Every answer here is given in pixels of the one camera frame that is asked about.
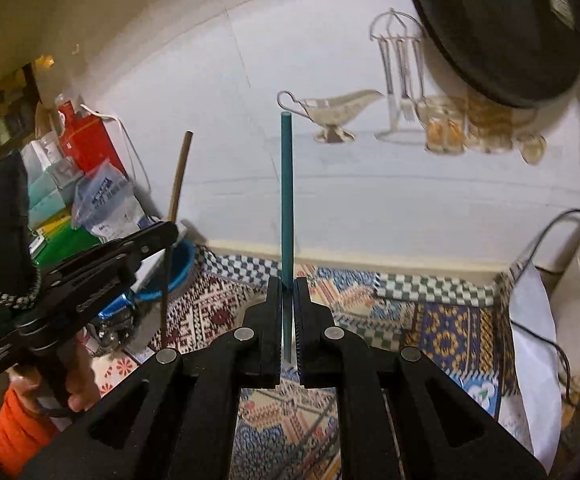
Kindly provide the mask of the orange sleeve forearm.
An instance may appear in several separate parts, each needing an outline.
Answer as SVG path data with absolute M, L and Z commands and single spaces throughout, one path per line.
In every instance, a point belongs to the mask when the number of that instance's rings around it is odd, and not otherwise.
M 29 412 L 9 387 L 0 408 L 0 479 L 15 479 L 59 434 L 47 417 Z

